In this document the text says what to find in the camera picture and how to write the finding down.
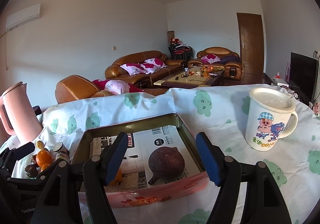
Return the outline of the wrinkled brown passion fruit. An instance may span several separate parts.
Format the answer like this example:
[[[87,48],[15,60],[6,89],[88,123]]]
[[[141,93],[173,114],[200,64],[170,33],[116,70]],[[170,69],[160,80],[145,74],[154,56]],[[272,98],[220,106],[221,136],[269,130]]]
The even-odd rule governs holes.
[[[38,175],[38,170],[34,164],[27,165],[24,171],[29,178],[35,178]]]

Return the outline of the small tan longan fruit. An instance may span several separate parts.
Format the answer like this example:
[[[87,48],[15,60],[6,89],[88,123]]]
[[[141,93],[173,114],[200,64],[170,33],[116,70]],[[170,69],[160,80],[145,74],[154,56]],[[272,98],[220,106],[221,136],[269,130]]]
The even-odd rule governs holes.
[[[40,150],[44,148],[44,143],[42,141],[37,141],[36,142],[36,147]]]

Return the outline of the large orange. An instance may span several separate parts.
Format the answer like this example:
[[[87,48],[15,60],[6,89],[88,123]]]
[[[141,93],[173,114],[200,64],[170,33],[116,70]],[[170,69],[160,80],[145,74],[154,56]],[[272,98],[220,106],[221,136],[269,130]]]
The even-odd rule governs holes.
[[[39,167],[43,167],[45,164],[52,164],[53,158],[51,154],[46,150],[40,150],[36,155],[36,163]]]

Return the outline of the small jar with lid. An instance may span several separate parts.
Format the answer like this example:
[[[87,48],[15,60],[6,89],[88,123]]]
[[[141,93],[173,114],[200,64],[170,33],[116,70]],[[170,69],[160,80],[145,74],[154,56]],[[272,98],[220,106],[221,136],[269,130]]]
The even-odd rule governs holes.
[[[67,163],[70,163],[69,150],[65,147],[62,142],[56,143],[53,147],[53,153],[55,154],[55,160],[62,159]]]

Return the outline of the dark purple round fruit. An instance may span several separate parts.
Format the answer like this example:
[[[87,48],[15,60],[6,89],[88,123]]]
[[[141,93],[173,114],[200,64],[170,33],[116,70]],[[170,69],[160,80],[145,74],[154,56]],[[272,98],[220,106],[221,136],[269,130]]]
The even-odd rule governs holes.
[[[177,147],[160,147],[149,156],[148,166],[153,173],[148,184],[153,185],[158,180],[173,180],[181,176],[185,161]]]

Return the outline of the white green patterned tablecloth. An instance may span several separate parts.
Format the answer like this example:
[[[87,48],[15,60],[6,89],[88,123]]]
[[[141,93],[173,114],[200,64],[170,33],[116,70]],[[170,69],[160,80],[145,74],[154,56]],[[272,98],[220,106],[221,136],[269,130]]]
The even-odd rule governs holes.
[[[319,117],[293,99],[298,114],[295,131],[280,139],[275,148],[260,152],[252,149],[244,134],[249,112],[249,91],[262,85],[170,89],[152,97],[147,93],[82,99],[48,108],[37,116],[43,126],[33,141],[41,140],[52,151],[62,142],[72,158],[80,138],[93,127],[176,112],[197,134],[204,131],[211,142],[239,162],[263,161],[287,204],[292,223],[303,223],[319,200]],[[204,190],[168,202],[118,208],[118,223],[205,223],[219,189],[209,182]]]

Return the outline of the pink tin box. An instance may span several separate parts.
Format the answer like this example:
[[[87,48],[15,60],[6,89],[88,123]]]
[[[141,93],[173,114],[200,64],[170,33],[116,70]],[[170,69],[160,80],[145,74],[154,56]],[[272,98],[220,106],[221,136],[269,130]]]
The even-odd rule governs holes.
[[[72,163],[84,163],[100,155],[120,132],[128,135],[128,147],[120,172],[108,187],[108,201],[113,208],[135,207],[178,199],[204,189],[209,178],[195,148],[194,134],[178,113],[86,130],[73,155]],[[176,148],[183,156],[185,168],[173,180],[158,180],[150,185],[153,173],[148,160],[158,148]]]

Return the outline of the white cartoon pig mug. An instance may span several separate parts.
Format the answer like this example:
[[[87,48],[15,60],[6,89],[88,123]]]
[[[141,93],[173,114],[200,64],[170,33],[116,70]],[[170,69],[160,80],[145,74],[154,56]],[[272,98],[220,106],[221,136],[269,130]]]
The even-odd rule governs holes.
[[[257,151],[269,151],[296,129],[296,105],[289,94],[266,87],[252,88],[249,97],[245,140]]]

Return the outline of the pink floral pillow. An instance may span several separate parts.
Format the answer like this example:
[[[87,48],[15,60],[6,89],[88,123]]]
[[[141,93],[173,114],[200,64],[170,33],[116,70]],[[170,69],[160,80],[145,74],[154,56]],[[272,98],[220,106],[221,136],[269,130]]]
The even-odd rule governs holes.
[[[104,89],[114,95],[121,95],[130,92],[129,84],[122,80],[109,80],[106,82]]]

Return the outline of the wooden coffee table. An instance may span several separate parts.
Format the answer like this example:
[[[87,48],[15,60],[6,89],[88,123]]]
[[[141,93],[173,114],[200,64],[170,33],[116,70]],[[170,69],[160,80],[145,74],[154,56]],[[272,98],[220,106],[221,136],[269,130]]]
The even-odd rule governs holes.
[[[172,74],[154,82],[161,88],[193,89],[197,87],[222,86],[224,77],[223,67],[192,66],[176,74]]]

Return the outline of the magenta white pillow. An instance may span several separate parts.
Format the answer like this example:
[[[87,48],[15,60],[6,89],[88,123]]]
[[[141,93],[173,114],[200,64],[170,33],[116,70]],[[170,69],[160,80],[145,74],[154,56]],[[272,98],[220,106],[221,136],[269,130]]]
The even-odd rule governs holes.
[[[162,68],[167,67],[159,58],[150,58],[143,61],[140,66],[145,70],[146,74],[153,74]]]
[[[127,63],[120,65],[120,67],[124,69],[130,76],[136,74],[146,74],[145,70],[139,64]]]

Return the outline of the black television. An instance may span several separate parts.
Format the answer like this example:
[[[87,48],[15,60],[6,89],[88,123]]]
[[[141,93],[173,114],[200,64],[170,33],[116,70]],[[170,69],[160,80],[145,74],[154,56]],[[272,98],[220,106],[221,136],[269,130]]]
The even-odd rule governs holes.
[[[315,98],[318,69],[317,59],[291,52],[289,87],[305,104]]]

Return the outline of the stacked dark chairs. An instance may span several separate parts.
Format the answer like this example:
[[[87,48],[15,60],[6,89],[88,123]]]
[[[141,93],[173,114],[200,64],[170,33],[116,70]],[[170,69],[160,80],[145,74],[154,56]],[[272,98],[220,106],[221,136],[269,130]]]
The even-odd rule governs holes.
[[[173,60],[183,59],[190,61],[194,58],[194,51],[191,46],[171,43],[168,49]]]

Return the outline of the white air conditioner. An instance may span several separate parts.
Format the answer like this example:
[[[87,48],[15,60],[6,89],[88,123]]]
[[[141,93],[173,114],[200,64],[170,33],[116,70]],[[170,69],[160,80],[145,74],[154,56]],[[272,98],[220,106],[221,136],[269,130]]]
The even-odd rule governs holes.
[[[31,21],[40,18],[41,4],[36,4],[25,9],[22,9],[7,17],[5,29],[6,31],[14,30]]]

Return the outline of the brown wooden door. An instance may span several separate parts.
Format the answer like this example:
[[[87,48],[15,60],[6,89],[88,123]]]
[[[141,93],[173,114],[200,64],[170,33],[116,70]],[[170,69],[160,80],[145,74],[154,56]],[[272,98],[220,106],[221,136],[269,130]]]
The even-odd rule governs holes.
[[[264,70],[264,31],[261,15],[237,13],[240,59],[244,73],[262,74]]]

